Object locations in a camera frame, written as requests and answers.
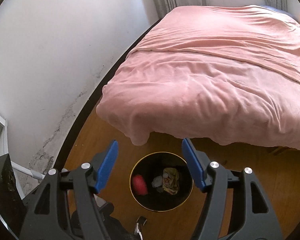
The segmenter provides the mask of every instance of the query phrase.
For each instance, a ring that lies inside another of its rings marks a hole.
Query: blue gripper pad
[[[106,187],[114,163],[117,160],[118,152],[118,142],[114,140],[108,147],[106,156],[97,171],[97,182],[94,187],[98,193]]]
[[[204,182],[204,170],[199,163],[196,154],[196,149],[194,148],[192,142],[189,139],[182,140],[182,154],[186,159],[188,169],[190,174],[194,180],[194,184],[198,187],[201,191],[205,188],[206,184]]]

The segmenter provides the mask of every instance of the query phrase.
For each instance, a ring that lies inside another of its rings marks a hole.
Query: wooden floor
[[[133,232],[138,216],[148,218],[143,228],[144,239],[185,240],[190,239],[197,224],[205,200],[196,187],[188,200],[180,207],[164,213],[155,213],[142,208],[132,197],[129,176],[135,163],[152,152],[181,153],[181,139],[167,134],[152,133],[143,146],[132,145],[129,138],[98,118],[95,109],[85,122],[67,159],[68,170],[91,160],[93,155],[106,149],[111,140],[119,143],[119,156],[110,175],[107,187],[100,197],[114,204],[113,217]],[[241,171],[251,167],[258,176],[277,213],[282,232],[286,237],[300,221],[300,152],[288,151],[278,156],[267,153],[267,148],[234,143],[220,146],[210,139],[193,139],[197,150],[204,151],[211,160],[227,169]],[[226,203],[226,214],[220,235],[225,235],[231,212],[231,191]],[[70,195],[70,209],[75,209]]]

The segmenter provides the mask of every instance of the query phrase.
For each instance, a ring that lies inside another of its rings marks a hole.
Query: bed
[[[97,114],[135,145],[156,131],[300,149],[300,25],[260,6],[177,7],[102,92]]]

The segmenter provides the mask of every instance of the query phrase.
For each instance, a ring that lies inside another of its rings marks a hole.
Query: trash can
[[[163,176],[166,168],[177,170],[178,191],[173,195],[165,190],[159,191],[152,185],[154,178]],[[132,179],[136,175],[143,177],[148,194],[138,195],[134,190]],[[130,174],[130,190],[134,199],[144,208],[154,212],[170,211],[181,206],[190,196],[192,188],[193,180],[186,161],[169,152],[156,152],[143,157],[137,162]]]

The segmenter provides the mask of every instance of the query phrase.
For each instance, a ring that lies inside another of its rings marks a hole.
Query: silver bolt
[[[218,168],[219,167],[219,163],[217,163],[217,162],[210,162],[210,166],[212,167],[212,168]]]
[[[252,169],[249,167],[244,168],[244,172],[247,174],[251,174],[252,173]]]
[[[84,170],[90,168],[90,163],[82,163],[81,168],[83,168]]]
[[[56,173],[57,173],[57,170],[56,170],[56,169],[51,169],[51,170],[48,171],[48,174],[49,174],[49,175],[54,175],[54,174],[56,174]]]

